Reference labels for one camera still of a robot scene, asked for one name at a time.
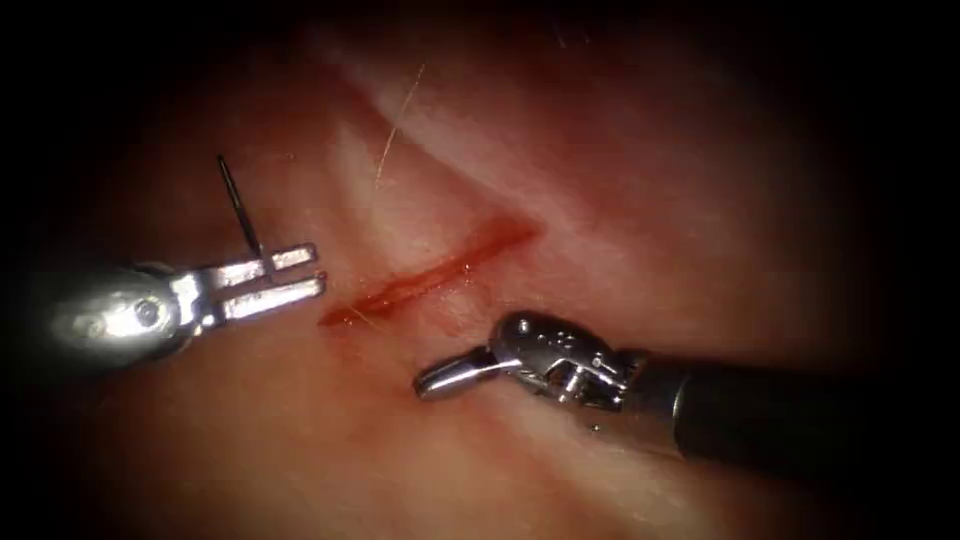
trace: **bleeding incision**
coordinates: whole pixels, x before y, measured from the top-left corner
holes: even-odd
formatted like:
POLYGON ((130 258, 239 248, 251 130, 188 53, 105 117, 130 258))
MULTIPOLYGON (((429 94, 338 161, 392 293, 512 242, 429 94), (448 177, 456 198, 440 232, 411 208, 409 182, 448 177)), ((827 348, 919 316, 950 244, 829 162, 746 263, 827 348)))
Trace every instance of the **bleeding incision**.
POLYGON ((415 274, 397 275, 380 290, 367 294, 349 306, 334 309, 320 319, 320 325, 333 326, 366 316, 386 316, 406 302, 426 294, 444 283, 465 276, 480 263, 507 249, 532 240, 538 229, 530 222, 497 218, 485 223, 464 242, 466 250, 438 265, 415 274))

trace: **suture needle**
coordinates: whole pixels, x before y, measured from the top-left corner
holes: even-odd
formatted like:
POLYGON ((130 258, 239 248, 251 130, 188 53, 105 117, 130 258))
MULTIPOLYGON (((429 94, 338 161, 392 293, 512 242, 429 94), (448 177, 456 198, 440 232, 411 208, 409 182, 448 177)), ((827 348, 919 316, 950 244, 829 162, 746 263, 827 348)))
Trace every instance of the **suture needle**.
POLYGON ((237 215, 237 220, 240 221, 240 227, 243 229, 243 236, 247 240, 247 245, 257 259, 263 262, 264 274, 267 277, 267 281, 272 282, 274 271, 273 261, 270 260, 270 257, 264 255, 263 244, 257 239, 257 233, 254 231, 253 223, 250 222, 250 217, 247 215, 247 209, 243 206, 243 201, 240 200, 240 192, 237 191, 237 184, 233 181, 233 175, 230 174, 227 161, 222 155, 219 155, 217 156, 217 163, 220 165, 220 175, 223 177, 223 183, 227 186, 227 193, 230 195, 230 204, 233 205, 233 211, 237 215))

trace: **blood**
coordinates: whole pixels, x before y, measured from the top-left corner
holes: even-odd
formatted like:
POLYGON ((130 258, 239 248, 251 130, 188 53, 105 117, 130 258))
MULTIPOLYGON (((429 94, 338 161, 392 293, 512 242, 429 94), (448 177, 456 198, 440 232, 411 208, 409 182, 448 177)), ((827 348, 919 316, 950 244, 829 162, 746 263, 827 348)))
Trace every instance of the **blood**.
POLYGON ((389 316, 410 300, 476 269, 482 262, 503 251, 529 242, 539 234, 532 223, 513 218, 496 218, 484 223, 464 242, 466 250, 460 255, 415 274, 397 275, 380 290, 364 298, 327 313, 320 319, 321 326, 334 326, 370 315, 389 316))

